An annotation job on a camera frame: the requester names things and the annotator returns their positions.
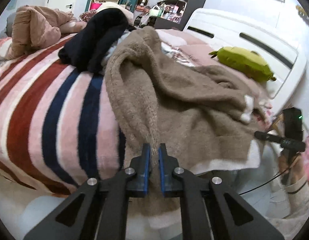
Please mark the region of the right forearm cream sleeve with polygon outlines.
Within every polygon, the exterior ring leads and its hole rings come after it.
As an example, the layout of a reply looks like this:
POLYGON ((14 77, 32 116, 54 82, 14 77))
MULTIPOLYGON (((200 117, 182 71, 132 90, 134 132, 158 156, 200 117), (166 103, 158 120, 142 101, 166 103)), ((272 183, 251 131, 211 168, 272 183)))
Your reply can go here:
POLYGON ((309 184, 306 176, 303 176, 296 183, 286 186, 290 213, 299 210, 309 199, 309 184))

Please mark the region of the right hand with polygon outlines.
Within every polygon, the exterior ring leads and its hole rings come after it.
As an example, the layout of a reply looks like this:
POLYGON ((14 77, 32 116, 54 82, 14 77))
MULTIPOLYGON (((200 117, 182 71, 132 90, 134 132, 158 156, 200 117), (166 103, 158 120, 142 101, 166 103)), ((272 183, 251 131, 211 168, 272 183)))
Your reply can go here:
POLYGON ((294 156, 291 164, 288 164, 287 158, 284 155, 281 155, 278 157, 278 165, 280 173, 289 168, 284 174, 287 174, 288 171, 290 172, 291 184, 295 184, 305 175, 301 154, 294 156))

